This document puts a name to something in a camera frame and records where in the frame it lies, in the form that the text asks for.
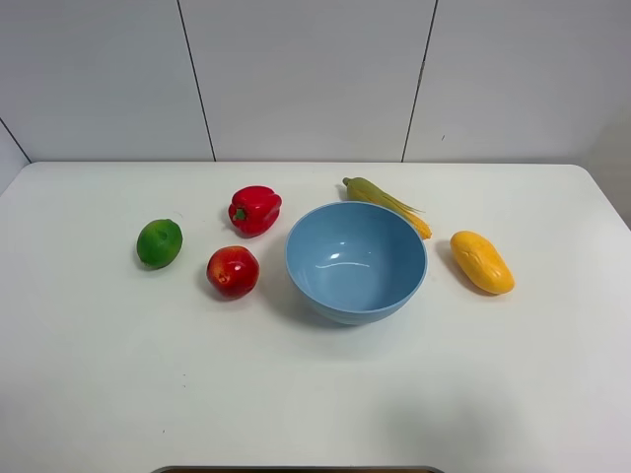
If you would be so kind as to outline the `red apple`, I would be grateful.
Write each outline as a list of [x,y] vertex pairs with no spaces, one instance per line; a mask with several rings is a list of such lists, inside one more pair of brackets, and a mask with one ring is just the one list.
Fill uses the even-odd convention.
[[259,277],[259,263],[244,246],[226,246],[210,257],[206,278],[225,299],[239,299],[247,295]]

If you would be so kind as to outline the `green lime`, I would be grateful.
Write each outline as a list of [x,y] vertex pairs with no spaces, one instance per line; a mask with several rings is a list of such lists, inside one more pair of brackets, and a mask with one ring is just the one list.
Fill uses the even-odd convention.
[[183,235],[176,222],[170,219],[154,220],[140,232],[136,253],[149,269],[161,269],[176,259],[182,244]]

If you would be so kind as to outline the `yellow mango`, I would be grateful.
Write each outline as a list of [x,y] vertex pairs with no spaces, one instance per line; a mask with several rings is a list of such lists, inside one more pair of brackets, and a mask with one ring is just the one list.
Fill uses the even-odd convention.
[[450,239],[450,247],[460,269],[480,290],[503,295],[515,287],[506,262],[484,236],[470,231],[456,232]]

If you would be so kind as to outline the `blue plastic bowl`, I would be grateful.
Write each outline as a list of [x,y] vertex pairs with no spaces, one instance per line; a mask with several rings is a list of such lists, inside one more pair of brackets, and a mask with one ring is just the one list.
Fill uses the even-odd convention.
[[375,204],[344,201],[310,211],[289,231],[287,273],[324,318],[365,325],[402,308],[428,269],[425,243],[411,224]]

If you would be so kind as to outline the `corn cob with husk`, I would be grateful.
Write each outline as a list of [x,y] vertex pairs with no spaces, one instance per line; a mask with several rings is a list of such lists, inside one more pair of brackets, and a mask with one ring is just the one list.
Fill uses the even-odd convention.
[[432,231],[429,225],[419,217],[419,210],[384,192],[366,178],[344,177],[342,182],[346,187],[349,200],[362,201],[385,207],[407,220],[423,239],[432,237]]

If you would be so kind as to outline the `red bell pepper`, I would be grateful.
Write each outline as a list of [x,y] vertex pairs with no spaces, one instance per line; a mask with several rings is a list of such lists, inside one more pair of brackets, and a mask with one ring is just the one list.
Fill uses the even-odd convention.
[[244,237],[267,232],[280,215],[282,198],[271,188],[253,185],[240,189],[228,208],[233,226]]

